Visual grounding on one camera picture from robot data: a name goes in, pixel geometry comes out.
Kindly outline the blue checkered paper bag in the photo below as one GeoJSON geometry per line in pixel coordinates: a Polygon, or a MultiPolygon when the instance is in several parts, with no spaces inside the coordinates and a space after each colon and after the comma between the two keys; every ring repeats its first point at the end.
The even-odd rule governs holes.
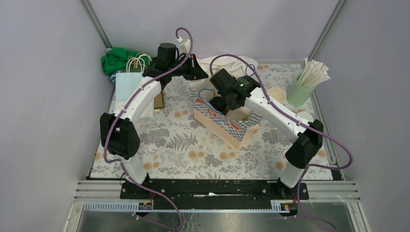
{"type": "Polygon", "coordinates": [[[238,151],[258,129],[262,117],[246,107],[230,110],[226,115],[215,110],[209,101],[217,96],[210,78],[194,81],[190,85],[190,98],[194,118],[238,151]]]}

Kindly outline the stack of black paper cups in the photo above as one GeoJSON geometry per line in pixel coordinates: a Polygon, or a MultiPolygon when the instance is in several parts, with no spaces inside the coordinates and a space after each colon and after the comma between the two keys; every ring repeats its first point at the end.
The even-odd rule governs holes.
{"type": "Polygon", "coordinates": [[[267,93],[281,104],[286,101],[286,92],[279,87],[271,87],[267,93]]]}

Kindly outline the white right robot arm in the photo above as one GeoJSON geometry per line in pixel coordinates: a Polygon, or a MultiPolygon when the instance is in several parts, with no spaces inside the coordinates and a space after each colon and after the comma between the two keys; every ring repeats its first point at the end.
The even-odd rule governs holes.
{"type": "Polygon", "coordinates": [[[211,84],[216,88],[229,109],[246,107],[266,119],[276,127],[292,144],[286,151],[288,161],[277,186],[278,195],[289,199],[296,193],[296,185],[311,159],[321,149],[323,143],[323,124],[319,120],[309,122],[266,95],[260,81],[250,76],[238,79],[225,69],[215,73],[211,84]]]}

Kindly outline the black coffee lid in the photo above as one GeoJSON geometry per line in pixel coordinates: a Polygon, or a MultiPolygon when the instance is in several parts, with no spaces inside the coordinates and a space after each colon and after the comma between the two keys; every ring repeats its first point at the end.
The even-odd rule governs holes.
{"type": "Polygon", "coordinates": [[[216,96],[214,98],[212,98],[209,103],[213,106],[213,108],[215,110],[217,110],[218,112],[220,112],[223,115],[226,115],[228,112],[228,108],[227,108],[227,104],[224,101],[223,97],[221,96],[216,96]]]}

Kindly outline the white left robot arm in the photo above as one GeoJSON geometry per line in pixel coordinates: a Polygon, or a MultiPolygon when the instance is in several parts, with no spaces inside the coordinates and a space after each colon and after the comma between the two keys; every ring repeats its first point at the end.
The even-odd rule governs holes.
{"type": "Polygon", "coordinates": [[[150,186],[144,182],[147,172],[136,153],[140,138],[135,128],[137,120],[149,104],[175,76],[195,81],[208,77],[196,55],[180,53],[173,43],[161,43],[157,56],[144,68],[142,79],[127,101],[114,113],[100,117],[101,144],[107,163],[119,162],[126,179],[133,183],[132,193],[139,199],[149,195],[150,186]]]}

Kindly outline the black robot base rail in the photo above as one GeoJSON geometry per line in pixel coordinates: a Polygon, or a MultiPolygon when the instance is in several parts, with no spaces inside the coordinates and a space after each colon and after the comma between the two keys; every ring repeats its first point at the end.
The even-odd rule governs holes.
{"type": "Polygon", "coordinates": [[[271,201],[308,200],[306,184],[289,188],[280,181],[151,179],[137,186],[126,180],[122,200],[147,200],[155,210],[265,210],[271,201]]]}

